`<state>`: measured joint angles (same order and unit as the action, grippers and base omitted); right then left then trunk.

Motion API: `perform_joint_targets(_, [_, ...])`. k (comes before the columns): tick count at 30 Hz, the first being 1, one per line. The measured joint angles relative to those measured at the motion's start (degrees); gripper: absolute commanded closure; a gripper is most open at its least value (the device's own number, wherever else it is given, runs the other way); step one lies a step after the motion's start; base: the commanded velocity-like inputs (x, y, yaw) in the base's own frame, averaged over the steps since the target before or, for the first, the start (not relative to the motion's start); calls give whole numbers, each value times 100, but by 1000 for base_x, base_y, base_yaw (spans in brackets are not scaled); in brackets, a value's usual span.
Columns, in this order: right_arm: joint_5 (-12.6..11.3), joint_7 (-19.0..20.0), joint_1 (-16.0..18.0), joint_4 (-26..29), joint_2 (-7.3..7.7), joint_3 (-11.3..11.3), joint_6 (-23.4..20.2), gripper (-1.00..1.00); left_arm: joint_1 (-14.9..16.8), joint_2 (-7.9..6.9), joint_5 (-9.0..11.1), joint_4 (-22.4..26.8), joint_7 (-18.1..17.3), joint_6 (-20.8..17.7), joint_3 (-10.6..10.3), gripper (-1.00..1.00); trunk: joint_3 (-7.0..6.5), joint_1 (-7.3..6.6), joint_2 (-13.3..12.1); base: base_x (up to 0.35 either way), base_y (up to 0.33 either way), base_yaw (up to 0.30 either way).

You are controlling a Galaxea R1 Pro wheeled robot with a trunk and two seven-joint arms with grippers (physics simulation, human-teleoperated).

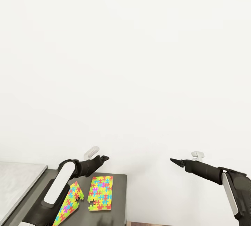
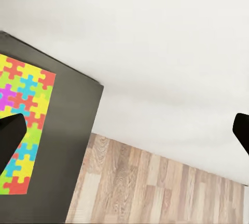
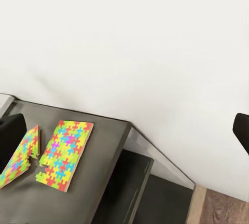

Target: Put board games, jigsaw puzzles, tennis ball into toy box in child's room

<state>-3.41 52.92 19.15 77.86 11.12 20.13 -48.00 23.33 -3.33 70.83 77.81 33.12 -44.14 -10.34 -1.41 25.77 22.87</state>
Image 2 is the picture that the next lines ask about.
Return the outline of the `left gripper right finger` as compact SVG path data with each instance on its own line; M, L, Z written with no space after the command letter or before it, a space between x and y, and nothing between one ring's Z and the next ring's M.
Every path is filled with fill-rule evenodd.
M237 113L232 131L249 155L249 115Z

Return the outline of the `jigsaw puzzle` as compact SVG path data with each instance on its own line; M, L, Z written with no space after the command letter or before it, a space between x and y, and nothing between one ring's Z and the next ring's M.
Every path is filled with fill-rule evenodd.
M56 75L0 54L0 119L22 113L27 133L0 175L0 194L26 194Z

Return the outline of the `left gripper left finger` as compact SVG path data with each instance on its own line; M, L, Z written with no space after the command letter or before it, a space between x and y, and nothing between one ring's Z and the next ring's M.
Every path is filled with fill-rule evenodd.
M27 133L22 113L0 119L0 175Z

